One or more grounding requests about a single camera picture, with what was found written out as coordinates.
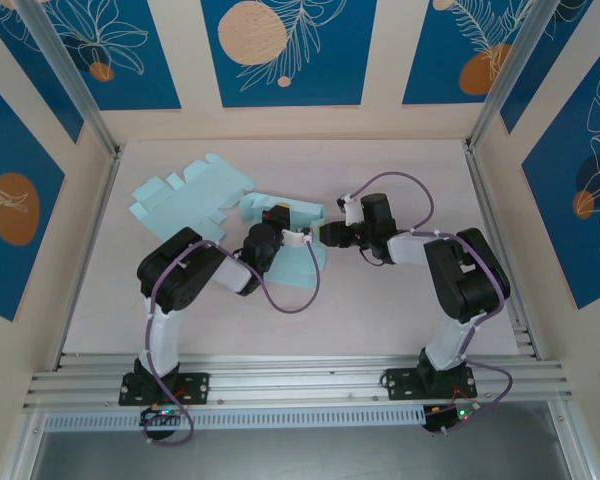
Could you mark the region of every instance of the table surface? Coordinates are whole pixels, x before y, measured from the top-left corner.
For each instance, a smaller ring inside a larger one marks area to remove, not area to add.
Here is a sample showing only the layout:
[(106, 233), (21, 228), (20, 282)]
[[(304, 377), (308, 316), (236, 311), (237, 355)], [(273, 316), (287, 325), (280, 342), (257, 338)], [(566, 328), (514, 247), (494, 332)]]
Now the table surface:
[[(427, 229), (459, 231), (484, 223), (459, 140), (171, 140), (125, 147), (111, 197), (74, 312), (65, 353), (135, 353), (146, 324), (140, 261), (160, 241), (130, 212), (131, 196), (153, 176), (182, 174), (214, 152), (251, 177), (256, 191), (321, 203), (327, 221), (343, 219), (336, 199), (377, 173), (400, 170), (431, 190), (436, 211)], [(399, 228), (422, 219), (428, 202), (409, 180), (385, 177), (366, 193), (385, 192)], [(226, 211), (221, 244), (238, 248), (249, 225), (237, 207)], [(281, 306), (297, 307), (311, 290), (271, 285)], [(431, 339), (442, 311), (428, 268), (373, 267), (358, 251), (328, 249), (315, 303), (283, 315), (261, 291), (243, 298), (208, 284), (185, 311), (180, 351), (200, 354), (382, 355), (417, 354)], [(517, 354), (507, 312), (487, 322), (472, 354)]]

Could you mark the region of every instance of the light blue foam piece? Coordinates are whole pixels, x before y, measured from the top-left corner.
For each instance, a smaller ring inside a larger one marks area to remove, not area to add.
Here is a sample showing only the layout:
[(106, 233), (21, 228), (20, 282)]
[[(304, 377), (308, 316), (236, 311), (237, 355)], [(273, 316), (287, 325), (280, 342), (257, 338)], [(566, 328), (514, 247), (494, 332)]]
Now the light blue foam piece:
[(129, 210), (160, 240), (166, 241), (184, 227), (202, 238), (218, 242), (225, 231), (218, 225), (227, 215), (220, 208), (234, 206), (253, 181), (219, 156), (208, 153), (184, 170), (184, 180), (172, 173), (165, 182), (150, 178), (133, 192)]
[(135, 189), (133, 198), (142, 204), (145, 210), (151, 211), (169, 198), (172, 193), (173, 190), (165, 185), (160, 177), (153, 177)]
[[(290, 208), (291, 230), (315, 227), (324, 223), (324, 207), (316, 203), (302, 202), (289, 198), (274, 197), (262, 193), (249, 193), (240, 200), (242, 220), (253, 222), (262, 221), (262, 212), (269, 210), (279, 203), (288, 204)], [(327, 252), (321, 243), (312, 245), (320, 270), (324, 268)], [(282, 246), (271, 265), (264, 274), (268, 282), (291, 285), (301, 288), (313, 288), (316, 285), (316, 272), (309, 250), (304, 247)]]

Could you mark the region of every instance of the cable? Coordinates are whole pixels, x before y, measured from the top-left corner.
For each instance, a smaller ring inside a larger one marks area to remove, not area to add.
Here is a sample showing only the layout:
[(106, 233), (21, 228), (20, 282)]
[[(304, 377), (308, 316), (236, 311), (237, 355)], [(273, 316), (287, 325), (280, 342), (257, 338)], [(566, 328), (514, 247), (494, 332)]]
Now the cable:
[[(352, 193), (350, 195), (350, 197), (351, 198), (356, 197), (365, 188), (367, 188), (369, 185), (371, 185), (373, 182), (375, 182), (379, 178), (382, 178), (382, 177), (385, 177), (385, 176), (388, 176), (388, 175), (396, 175), (396, 176), (400, 176), (400, 177), (405, 177), (405, 178), (408, 178), (409, 180), (415, 182), (424, 191), (424, 193), (427, 195), (427, 198), (429, 199), (429, 206), (430, 206), (430, 208), (429, 208), (428, 215), (424, 218), (424, 220), (422, 220), (421, 222), (418, 222), (417, 224), (415, 224), (411, 228), (411, 234), (414, 235), (414, 236), (419, 236), (419, 237), (443, 238), (445, 240), (448, 239), (448, 238), (451, 238), (451, 239), (457, 241), (464, 248), (464, 250), (466, 250), (473, 257), (473, 259), (476, 262), (476, 264), (485, 273), (485, 275), (489, 279), (489, 282), (491, 282), (491, 285), (493, 286), (494, 290), (496, 291), (496, 294), (498, 296), (498, 306), (496, 307), (495, 310), (493, 310), (493, 311), (487, 313), (486, 315), (480, 317), (472, 325), (471, 330), (469, 331), (469, 334), (467, 335), (467, 337), (465, 338), (465, 341), (463, 342), (462, 346), (460, 347), (460, 355), (464, 355), (465, 352), (467, 351), (467, 348), (469, 347), (469, 344), (471, 343), (471, 340), (473, 339), (473, 337), (475, 335), (477, 327), (479, 327), (480, 325), (482, 325), (484, 322), (486, 322), (490, 318), (495, 317), (502, 310), (504, 310), (504, 307), (505, 307), (505, 298), (504, 298), (504, 292), (502, 290), (502, 287), (500, 286), (500, 283), (496, 279), (495, 275), (493, 275), (493, 273), (489, 269), (488, 265), (485, 263), (485, 261), (482, 259), (482, 257), (478, 254), (478, 252), (476, 252), (475, 249), (471, 245), (469, 245), (464, 239), (460, 238), (458, 235), (455, 235), (455, 234), (452, 234), (452, 233), (438, 232), (438, 231), (434, 231), (434, 232), (416, 232), (415, 231), (416, 229), (420, 228), (422, 225), (424, 225), (425, 223), (427, 223), (431, 219), (431, 217), (433, 216), (433, 212), (435, 210), (435, 203), (434, 203), (434, 200), (433, 200), (433, 196), (431, 195), (431, 192), (426, 187), (426, 185), (424, 185), (424, 183), (422, 183), (416, 177), (414, 177), (412, 175), (409, 175), (408, 173), (403, 173), (403, 172), (393, 172), (393, 171), (391, 171), (391, 172), (380, 173), (380, 174), (376, 175), (375, 177), (371, 178), (362, 187), (360, 187), (358, 190), (356, 190), (354, 193)], [(473, 365), (473, 366), (478, 367), (478, 368), (486, 368), (488, 370), (492, 370), (492, 371), (495, 371), (495, 372), (502, 373), (508, 379), (508, 384), (507, 384), (507, 387), (504, 389), (504, 391), (500, 395), (498, 395), (498, 397), (493, 402), (491, 402), (489, 405), (487, 405), (486, 407), (484, 407), (479, 413), (476, 414), (476, 415), (480, 415), (481, 412), (487, 411), (487, 410), (495, 407), (509, 393), (509, 391), (513, 387), (513, 377), (511, 376), (511, 374), (509, 372), (507, 372), (506, 370), (504, 370), (502, 368), (499, 368), (499, 367), (493, 367), (491, 365), (487, 365), (487, 364), (480, 363), (480, 362), (475, 362), (475, 361), (469, 360), (469, 359), (466, 359), (466, 362), (467, 362), (467, 364)], [(449, 410), (452, 410), (452, 409), (455, 409), (455, 408), (456, 408), (455, 406), (448, 406), (448, 407), (446, 407), (446, 408), (444, 408), (442, 410), (438, 410), (436, 412), (429, 412), (426, 415), (427, 416), (429, 416), (429, 415), (435, 415), (435, 414), (446, 412), (446, 411), (449, 411)], [(449, 432), (449, 431), (452, 431), (452, 430), (455, 430), (457, 428), (460, 428), (461, 426), (467, 424), (469, 422), (469, 420), (471, 420), (471, 419), (474, 418), (474, 416), (471, 416), (471, 417), (469, 417), (468, 420), (460, 422), (460, 423), (454, 425), (453, 427), (450, 427), (450, 428), (446, 429), (445, 433)]]
[(415, 182), (421, 189), (422, 191), (425, 193), (425, 195), (427, 196), (427, 199), (429, 200), (429, 213), (427, 214), (427, 216), (424, 218), (424, 220), (416, 223), (413, 228), (420, 228), (422, 225), (424, 225), (425, 223), (427, 223), (429, 220), (431, 220), (431, 217), (433, 217), (433, 212), (435, 211), (435, 202), (433, 201), (433, 195), (431, 195), (431, 192), (429, 191), (429, 189), (427, 188), (427, 186), (422, 183), (419, 179), (417, 179), (416, 177), (414, 177), (413, 175), (409, 175), (408, 173), (404, 173), (404, 172), (383, 172), (383, 173), (379, 173), (378, 175), (376, 175), (375, 177), (373, 177), (371, 180), (369, 180), (367, 183), (365, 183), (364, 185), (362, 185), (358, 190), (356, 190), (355, 192), (353, 192), (352, 194), (350, 194), (349, 196), (353, 199), (355, 197), (357, 197), (360, 193), (362, 193), (362, 191), (364, 189), (366, 189), (369, 185), (371, 185), (373, 182), (375, 182), (376, 180), (378, 180), (379, 178), (382, 177), (387, 177), (389, 175), (395, 175), (398, 177), (404, 177), (404, 178), (408, 178), (409, 180), (411, 180), (412, 182)]
[(362, 247), (360, 247), (360, 255), (362, 255), (362, 258), (364, 258), (364, 261), (367, 262), (369, 265), (373, 265), (374, 267), (381, 267), (384, 265), (384, 262), (382, 263), (373, 263), (371, 260), (369, 260), (367, 258), (367, 256), (364, 254), (364, 250), (362, 250)]
[(313, 266), (316, 269), (316, 288), (315, 288), (315, 290), (313, 292), (313, 295), (311, 296), (311, 298), (309, 299), (309, 301), (306, 304), (304, 304), (302, 307), (299, 307), (299, 308), (296, 308), (296, 309), (293, 309), (293, 310), (286, 310), (286, 309), (284, 309), (282, 307), (279, 307), (273, 301), (273, 299), (271, 298), (271, 295), (269, 294), (269, 291), (267, 290), (267, 287), (266, 287), (266, 285), (264, 283), (264, 279), (251, 266), (247, 265), (246, 263), (244, 263), (244, 262), (242, 262), (242, 261), (240, 261), (238, 259), (235, 259), (231, 253), (229, 253), (224, 248), (220, 247), (219, 245), (216, 245), (214, 242), (211, 242), (209, 240), (200, 240), (199, 242), (196, 242), (196, 243), (194, 243), (192, 245), (189, 245), (162, 272), (162, 274), (158, 277), (158, 280), (156, 281), (155, 285), (153, 286), (153, 289), (151, 290), (151, 303), (150, 303), (150, 307), (149, 307), (149, 320), (147, 321), (147, 329), (145, 331), (145, 336), (144, 336), (144, 347), (145, 347), (145, 350), (147, 351), (147, 363), (149, 365), (149, 370), (151, 370), (151, 374), (153, 375), (153, 378), (156, 380), (156, 383), (158, 384), (158, 386), (160, 387), (160, 389), (164, 392), (164, 394), (167, 396), (167, 398), (185, 416), (185, 418), (189, 422), (190, 428), (189, 428), (189, 433), (182, 440), (177, 440), (177, 441), (174, 441), (174, 442), (154, 441), (153, 439), (151, 439), (149, 437), (148, 428), (149, 428), (149, 426), (152, 423), (151, 420), (149, 420), (149, 421), (147, 421), (147, 423), (145, 423), (145, 426), (144, 426), (143, 431), (142, 431), (142, 433), (144, 434), (144, 436), (145, 436), (145, 438), (147, 439), (148, 442), (152, 443), (153, 445), (158, 445), (160, 447), (176, 447), (176, 446), (179, 446), (179, 445), (184, 445), (189, 440), (191, 440), (191, 438), (193, 437), (193, 432), (194, 432), (194, 422), (193, 422), (193, 418), (191, 417), (191, 414), (189, 413), (189, 411), (187, 410), (187, 408), (184, 405), (182, 405), (182, 403), (180, 403), (180, 401), (171, 393), (171, 391), (169, 390), (169, 388), (164, 384), (164, 382), (162, 381), (162, 378), (160, 378), (160, 375), (158, 375), (158, 372), (156, 371), (155, 365), (153, 364), (153, 358), (151, 356), (151, 328), (153, 326), (153, 320), (154, 320), (155, 315), (156, 315), (156, 296), (157, 296), (158, 290), (160, 289), (160, 286), (162, 285), (162, 282), (164, 282), (165, 278), (167, 278), (167, 276), (171, 273), (171, 271), (174, 268), (176, 268), (176, 266), (178, 266), (178, 264), (182, 260), (184, 260), (184, 258), (187, 255), (189, 255), (191, 252), (193, 252), (195, 249), (200, 248), (200, 247), (215, 247), (220, 252), (224, 253), (227, 257), (229, 257), (232, 260), (238, 262), (240, 265), (242, 265), (247, 270), (249, 270), (249, 272), (251, 272), (251, 274), (256, 278), (256, 280), (258, 280), (258, 283), (260, 283), (260, 285), (262, 286), (262, 291), (264, 292), (265, 296), (267, 297), (267, 300), (273, 306), (273, 308), (275, 308), (277, 311), (279, 311), (281, 313), (285, 313), (285, 314), (300, 313), (300, 312), (306, 310), (307, 308), (309, 308), (309, 306), (313, 303), (313, 301), (318, 296), (318, 292), (320, 291), (320, 267), (318, 265), (318, 260), (316, 259), (315, 253), (313, 253), (313, 249), (311, 248), (311, 244), (307, 243), (306, 245), (307, 245), (307, 248), (309, 249), (309, 254), (311, 255), (311, 259), (313, 260)]
[(461, 421), (459, 423), (456, 423), (454, 426), (445, 429), (444, 433), (448, 433), (453, 430), (457, 430), (458, 428), (462, 428), (464, 425), (466, 425), (470, 421), (472, 421), (475, 417), (484, 414), (486, 411), (491, 410), (492, 408), (495, 408), (495, 406), (498, 405), (502, 401), (502, 399), (507, 396), (507, 394), (511, 391), (511, 388), (513, 387), (513, 376), (509, 372), (507, 372), (504, 368), (494, 367), (492, 365), (487, 365), (486, 363), (475, 362), (475, 361), (469, 360), (469, 359), (467, 359), (467, 364), (472, 365), (477, 368), (486, 368), (487, 370), (491, 370), (493, 372), (498, 372), (498, 373), (503, 374), (505, 377), (507, 377), (507, 386), (502, 391), (502, 393), (500, 393), (500, 395), (498, 395), (491, 403), (487, 404), (485, 407), (480, 408), (480, 410), (478, 410), (477, 413), (474, 413), (468, 419)]
[(475, 249), (471, 245), (469, 245), (465, 240), (460, 238), (458, 235), (455, 235), (453, 233), (438, 232), (437, 230), (434, 232), (412, 232), (411, 234), (415, 237), (434, 237), (434, 238), (442, 238), (442, 239), (451, 238), (451, 239), (455, 240), (456, 242), (458, 242), (473, 257), (475, 262), (478, 264), (478, 266), (482, 269), (484, 274), (489, 279), (489, 282), (491, 282), (491, 285), (493, 286), (494, 290), (496, 291), (496, 294), (498, 295), (498, 306), (496, 307), (496, 309), (492, 310), (491, 312), (487, 313), (486, 315), (483, 315), (482, 317), (480, 317), (471, 326), (471, 330), (469, 331), (469, 334), (467, 335), (467, 337), (464, 340), (464, 343), (460, 347), (460, 355), (464, 355), (465, 352), (467, 351), (467, 348), (469, 348), (469, 344), (471, 343), (471, 340), (473, 339), (473, 337), (475, 335), (476, 328), (479, 327), (480, 325), (482, 325), (484, 322), (486, 322), (490, 318), (495, 317), (502, 310), (504, 310), (505, 299), (504, 299), (504, 292), (502, 291), (502, 287), (500, 286), (500, 283), (496, 279), (495, 275), (491, 272), (491, 269), (489, 268), (489, 266), (485, 263), (485, 261), (478, 254), (478, 252), (476, 252)]

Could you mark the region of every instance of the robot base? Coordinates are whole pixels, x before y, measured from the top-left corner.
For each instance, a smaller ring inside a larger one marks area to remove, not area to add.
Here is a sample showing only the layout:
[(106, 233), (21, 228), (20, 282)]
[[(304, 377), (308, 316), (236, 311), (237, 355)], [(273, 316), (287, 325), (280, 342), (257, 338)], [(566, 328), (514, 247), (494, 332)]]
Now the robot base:
[[(206, 405), (209, 391), (208, 373), (179, 373), (180, 365), (162, 377), (171, 393), (185, 406)], [(122, 379), (118, 405), (137, 407), (170, 405), (173, 402), (162, 391), (158, 383), (136, 359), (133, 372)]]
[(383, 386), (389, 392), (389, 400), (429, 400), (454, 398), (461, 391), (464, 398), (476, 398), (473, 371), (465, 363), (455, 368), (437, 371), (425, 351), (420, 353), (416, 368), (390, 368), (385, 371)]

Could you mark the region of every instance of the orange circle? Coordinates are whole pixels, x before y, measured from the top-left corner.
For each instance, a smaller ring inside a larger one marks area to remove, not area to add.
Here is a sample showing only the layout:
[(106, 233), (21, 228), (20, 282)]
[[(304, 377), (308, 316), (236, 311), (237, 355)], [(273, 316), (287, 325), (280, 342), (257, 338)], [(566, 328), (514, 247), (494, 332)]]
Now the orange circle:
[(238, 2), (218, 23), (218, 39), (227, 56), (241, 65), (262, 65), (287, 46), (284, 22), (259, 1)]
[(436, 10), (448, 10), (453, 7), (456, 0), (433, 0), (433, 8)]
[(491, 47), (488, 52), (481, 52), (469, 60), (460, 74), (462, 91), (467, 95), (489, 93), (496, 75), (509, 55), (509, 50), (511, 50), (511, 45), (496, 45)]
[(39, 221), (40, 199), (31, 180), (20, 173), (0, 175), (0, 238), (22, 247), (33, 239)]
[(573, 199), (573, 211), (582, 220), (591, 216), (595, 209), (595, 200), (593, 195), (586, 190), (578, 192)]
[(93, 78), (101, 82), (110, 82), (113, 80), (113, 69), (106, 63), (93, 62), (89, 66), (89, 73), (93, 75)]

